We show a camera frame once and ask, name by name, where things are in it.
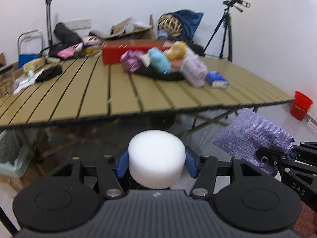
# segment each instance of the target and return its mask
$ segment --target white cylindrical object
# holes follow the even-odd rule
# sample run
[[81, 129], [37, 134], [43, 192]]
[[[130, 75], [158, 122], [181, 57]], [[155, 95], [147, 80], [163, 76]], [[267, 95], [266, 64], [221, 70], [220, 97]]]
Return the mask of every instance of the white cylindrical object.
[[141, 132], [130, 141], [128, 150], [130, 174], [145, 187], [165, 189], [182, 173], [185, 146], [173, 134], [158, 130]]

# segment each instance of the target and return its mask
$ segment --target white wall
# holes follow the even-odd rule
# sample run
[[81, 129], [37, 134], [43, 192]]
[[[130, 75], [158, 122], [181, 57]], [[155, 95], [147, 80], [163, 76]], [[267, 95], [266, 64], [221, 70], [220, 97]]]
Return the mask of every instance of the white wall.
[[[149, 15], [153, 13], [157, 22], [163, 13], [191, 9], [205, 12], [194, 37], [197, 43], [205, 46], [222, 16], [222, 2], [223, 0], [53, 0], [52, 26], [60, 21], [92, 18], [93, 29], [108, 33], [112, 25], [130, 16], [148, 23]], [[23, 32], [42, 30], [47, 44], [44, 0], [0, 0], [0, 17], [0, 52], [5, 52], [8, 63], [17, 60], [16, 40]], [[80, 34], [88, 34], [88, 30], [81, 30]], [[219, 33], [210, 44], [208, 53], [219, 54], [221, 38], [222, 33]], [[39, 42], [37, 45], [30, 42], [22, 45], [22, 52], [32, 52], [32, 49], [40, 50]]]
[[232, 9], [234, 63], [310, 96], [317, 117], [317, 0], [246, 1], [242, 14]]

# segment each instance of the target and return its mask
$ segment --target silver bolt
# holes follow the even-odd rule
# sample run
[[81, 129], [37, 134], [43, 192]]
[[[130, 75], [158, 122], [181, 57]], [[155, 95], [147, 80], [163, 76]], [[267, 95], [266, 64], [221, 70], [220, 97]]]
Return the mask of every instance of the silver bolt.
[[122, 192], [119, 189], [109, 189], [106, 191], [106, 195], [112, 198], [120, 196], [121, 193]]
[[196, 189], [193, 189], [193, 194], [199, 197], [203, 197], [208, 194], [208, 191], [204, 188], [196, 188]]

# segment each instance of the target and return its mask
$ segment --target wooden slat table top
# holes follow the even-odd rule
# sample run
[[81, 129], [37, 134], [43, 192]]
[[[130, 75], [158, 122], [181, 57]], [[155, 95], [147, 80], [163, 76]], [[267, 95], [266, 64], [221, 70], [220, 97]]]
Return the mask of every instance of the wooden slat table top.
[[284, 91], [231, 62], [201, 60], [209, 70], [221, 72], [230, 81], [226, 90], [127, 74], [120, 64], [103, 65], [102, 58], [68, 60], [62, 64], [61, 75], [16, 95], [0, 97], [0, 127], [45, 126], [157, 112], [239, 109], [293, 101]]

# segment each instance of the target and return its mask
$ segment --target tripod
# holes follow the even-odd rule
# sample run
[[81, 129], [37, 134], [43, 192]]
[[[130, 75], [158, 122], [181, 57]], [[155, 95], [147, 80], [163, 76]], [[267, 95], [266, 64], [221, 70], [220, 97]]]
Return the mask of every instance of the tripod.
[[224, 45], [226, 43], [226, 37], [227, 37], [227, 31], [228, 31], [228, 37], [229, 37], [229, 41], [228, 41], [228, 61], [232, 61], [232, 30], [231, 30], [231, 16], [230, 16], [230, 12], [229, 9], [231, 7], [236, 8], [238, 11], [240, 11], [241, 13], [243, 12], [243, 10], [239, 7], [237, 7], [235, 5], [235, 3], [239, 3], [242, 6], [246, 7], [246, 8], [250, 8], [250, 3], [243, 1], [243, 0], [226, 0], [223, 2], [224, 5], [227, 6], [227, 8], [224, 9], [223, 12], [223, 16], [221, 18], [221, 20], [219, 21], [218, 25], [216, 26], [214, 33], [212, 34], [211, 38], [209, 39], [206, 47], [204, 48], [204, 52], [207, 50], [210, 42], [212, 41], [212, 39], [214, 38], [215, 34], [217, 33], [217, 31], [219, 30], [221, 24], [223, 23], [223, 27], [224, 27], [224, 32], [223, 32], [223, 40], [222, 40], [222, 46], [221, 46], [221, 52], [219, 55], [219, 59], [223, 58], [223, 50], [224, 50]]

